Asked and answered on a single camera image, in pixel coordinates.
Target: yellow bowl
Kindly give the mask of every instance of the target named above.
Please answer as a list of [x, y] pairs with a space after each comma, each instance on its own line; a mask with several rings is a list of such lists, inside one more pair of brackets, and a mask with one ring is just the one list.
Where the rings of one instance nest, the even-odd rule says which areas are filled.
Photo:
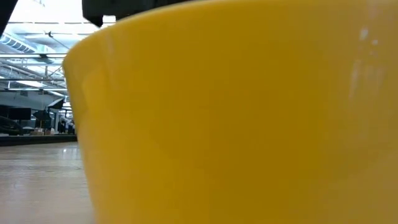
[[397, 223], [397, 1], [198, 1], [63, 67], [98, 223]]

